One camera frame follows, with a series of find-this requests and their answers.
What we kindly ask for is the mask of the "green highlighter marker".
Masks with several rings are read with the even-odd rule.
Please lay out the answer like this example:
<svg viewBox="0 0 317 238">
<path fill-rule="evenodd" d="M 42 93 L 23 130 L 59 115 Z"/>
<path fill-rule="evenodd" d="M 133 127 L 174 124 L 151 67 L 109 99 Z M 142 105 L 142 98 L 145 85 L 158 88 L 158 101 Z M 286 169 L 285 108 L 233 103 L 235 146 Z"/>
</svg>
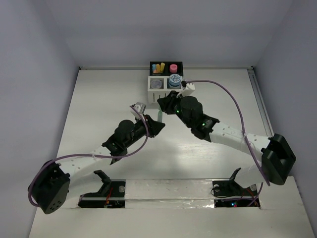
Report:
<svg viewBox="0 0 317 238">
<path fill-rule="evenodd" d="M 162 111 L 159 110 L 159 112 L 158 112 L 158 122 L 162 122 L 162 117 L 163 117 Z"/>
</svg>

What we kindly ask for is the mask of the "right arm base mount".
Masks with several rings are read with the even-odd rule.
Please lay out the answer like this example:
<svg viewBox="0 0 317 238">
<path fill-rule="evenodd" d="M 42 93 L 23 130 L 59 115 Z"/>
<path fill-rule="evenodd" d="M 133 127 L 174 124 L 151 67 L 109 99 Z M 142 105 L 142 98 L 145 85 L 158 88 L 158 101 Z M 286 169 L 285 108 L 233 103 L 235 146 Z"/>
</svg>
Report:
<svg viewBox="0 0 317 238">
<path fill-rule="evenodd" d="M 258 190 L 243 188 L 235 178 L 241 169 L 236 169 L 227 180 L 215 180 L 212 182 L 211 195 L 214 197 L 216 208 L 257 207 L 260 208 Z"/>
</svg>

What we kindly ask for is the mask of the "yellow marker cap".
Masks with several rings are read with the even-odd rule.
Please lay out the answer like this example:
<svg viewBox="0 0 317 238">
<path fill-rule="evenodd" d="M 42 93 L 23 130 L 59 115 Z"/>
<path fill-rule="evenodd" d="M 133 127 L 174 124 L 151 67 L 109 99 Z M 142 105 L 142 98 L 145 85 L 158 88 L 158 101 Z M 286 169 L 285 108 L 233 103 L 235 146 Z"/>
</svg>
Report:
<svg viewBox="0 0 317 238">
<path fill-rule="evenodd" d="M 163 73 L 164 72 L 164 68 L 165 68 L 165 63 L 161 63 L 160 64 L 160 73 Z"/>
</svg>

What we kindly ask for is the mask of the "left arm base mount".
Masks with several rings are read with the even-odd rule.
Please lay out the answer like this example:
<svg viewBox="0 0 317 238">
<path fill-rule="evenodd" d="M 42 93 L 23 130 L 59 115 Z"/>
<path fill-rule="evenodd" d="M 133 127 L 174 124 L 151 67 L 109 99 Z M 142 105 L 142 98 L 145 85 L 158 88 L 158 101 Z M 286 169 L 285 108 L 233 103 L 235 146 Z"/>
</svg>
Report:
<svg viewBox="0 0 317 238">
<path fill-rule="evenodd" d="M 111 180 L 102 170 L 94 171 L 102 181 L 97 192 L 80 195 L 80 208 L 125 208 L 126 180 Z"/>
</svg>

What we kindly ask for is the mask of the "pink-capped tube of crayons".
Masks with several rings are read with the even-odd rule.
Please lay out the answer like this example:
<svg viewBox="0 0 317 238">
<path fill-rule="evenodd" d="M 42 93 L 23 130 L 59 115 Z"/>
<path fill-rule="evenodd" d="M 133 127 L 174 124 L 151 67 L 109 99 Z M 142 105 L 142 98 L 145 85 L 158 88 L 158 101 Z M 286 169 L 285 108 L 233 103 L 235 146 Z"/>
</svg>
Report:
<svg viewBox="0 0 317 238">
<path fill-rule="evenodd" d="M 178 71 L 178 65 L 176 65 L 176 64 L 171 64 L 171 65 L 169 66 L 169 72 L 170 72 L 170 73 L 174 74 L 174 73 L 177 73 L 177 71 Z"/>
</svg>

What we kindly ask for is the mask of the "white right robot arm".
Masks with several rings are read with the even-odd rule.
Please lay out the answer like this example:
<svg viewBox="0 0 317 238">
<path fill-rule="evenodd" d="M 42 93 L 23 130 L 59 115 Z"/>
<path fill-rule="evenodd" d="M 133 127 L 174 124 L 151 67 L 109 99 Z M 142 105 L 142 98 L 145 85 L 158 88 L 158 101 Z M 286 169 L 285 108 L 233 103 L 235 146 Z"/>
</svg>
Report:
<svg viewBox="0 0 317 238">
<path fill-rule="evenodd" d="M 202 104 L 193 96 L 180 96 L 171 91 L 157 100 L 161 110 L 168 115 L 176 115 L 198 139 L 222 144 L 250 155 L 254 164 L 238 168 L 234 179 L 228 182 L 233 194 L 240 194 L 250 185 L 269 182 L 284 185 L 291 172 L 296 156 L 284 136 L 272 137 L 246 133 L 245 129 L 235 129 L 203 112 Z"/>
</svg>

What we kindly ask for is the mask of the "clear jar of paperclips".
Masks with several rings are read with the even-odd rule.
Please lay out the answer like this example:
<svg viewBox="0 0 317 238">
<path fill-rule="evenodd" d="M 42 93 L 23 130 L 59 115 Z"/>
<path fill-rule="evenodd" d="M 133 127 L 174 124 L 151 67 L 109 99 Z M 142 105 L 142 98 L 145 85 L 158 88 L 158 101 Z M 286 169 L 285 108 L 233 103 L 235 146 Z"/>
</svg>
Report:
<svg viewBox="0 0 317 238">
<path fill-rule="evenodd" d="M 150 88 L 151 89 L 162 89 L 163 88 L 163 82 L 161 79 L 151 79 L 150 81 Z"/>
</svg>

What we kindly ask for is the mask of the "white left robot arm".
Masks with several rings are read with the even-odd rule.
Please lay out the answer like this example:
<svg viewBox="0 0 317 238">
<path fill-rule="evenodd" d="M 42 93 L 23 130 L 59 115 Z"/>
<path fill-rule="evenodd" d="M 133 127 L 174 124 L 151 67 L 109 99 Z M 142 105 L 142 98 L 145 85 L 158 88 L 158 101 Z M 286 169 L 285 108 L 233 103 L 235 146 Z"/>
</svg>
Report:
<svg viewBox="0 0 317 238">
<path fill-rule="evenodd" d="M 121 121 L 113 135 L 90 154 L 71 154 L 45 162 L 28 187 L 29 202 L 45 214 L 53 213 L 66 201 L 70 184 L 89 173 L 102 176 L 94 181 L 93 191 L 99 196 L 108 195 L 111 181 L 100 168 L 102 162 L 110 159 L 114 164 L 138 153 L 144 145 L 133 152 L 128 152 L 128 148 L 142 138 L 156 137 L 165 127 L 165 123 L 149 115 L 135 119 Z"/>
</svg>

